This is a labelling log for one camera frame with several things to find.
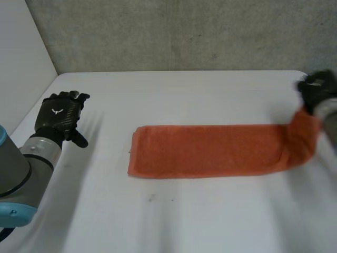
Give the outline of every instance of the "blue ring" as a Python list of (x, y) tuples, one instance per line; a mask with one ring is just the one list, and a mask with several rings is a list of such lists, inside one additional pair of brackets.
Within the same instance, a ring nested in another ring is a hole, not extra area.
[(3, 126), (0, 125), (0, 146), (5, 142), (6, 138), (7, 138), (7, 132), (3, 128)]

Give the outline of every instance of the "gray wall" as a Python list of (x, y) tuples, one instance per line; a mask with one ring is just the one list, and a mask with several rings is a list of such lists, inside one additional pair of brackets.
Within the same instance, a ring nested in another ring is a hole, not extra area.
[(26, 0), (58, 73), (337, 70), (335, 0)]

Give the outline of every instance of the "robotic hand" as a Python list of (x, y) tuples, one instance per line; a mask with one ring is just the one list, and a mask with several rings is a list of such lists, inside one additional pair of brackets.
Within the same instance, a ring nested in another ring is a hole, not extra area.
[(77, 146), (88, 146), (86, 139), (76, 130), (84, 102), (88, 94), (78, 91), (52, 94), (44, 99), (35, 122), (34, 136), (45, 135), (60, 145), (64, 140), (73, 141)]
[(308, 75), (298, 83), (304, 107), (322, 121), (322, 127), (337, 153), (337, 80), (329, 71)]
[(76, 130), (88, 94), (52, 94), (43, 100), (35, 133), (19, 150), (0, 126), (0, 241), (29, 224), (61, 155), (63, 141), (88, 146)]

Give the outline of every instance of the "towel fold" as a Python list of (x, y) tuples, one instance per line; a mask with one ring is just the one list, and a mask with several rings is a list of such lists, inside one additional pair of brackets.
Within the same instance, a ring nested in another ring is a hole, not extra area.
[(288, 125), (142, 126), (132, 137), (128, 174), (142, 178), (254, 176), (307, 162), (320, 122), (299, 110)]

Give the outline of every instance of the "white table surface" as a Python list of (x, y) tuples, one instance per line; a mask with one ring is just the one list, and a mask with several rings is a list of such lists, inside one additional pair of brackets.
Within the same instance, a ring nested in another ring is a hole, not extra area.
[[(33, 222), (0, 252), (333, 252), (337, 180), (318, 158), (259, 177), (128, 177), (142, 125), (287, 123), (300, 105), (298, 71), (70, 73), (43, 98), (78, 90), (80, 149), (64, 144)], [(42, 98), (13, 133), (33, 133)]]

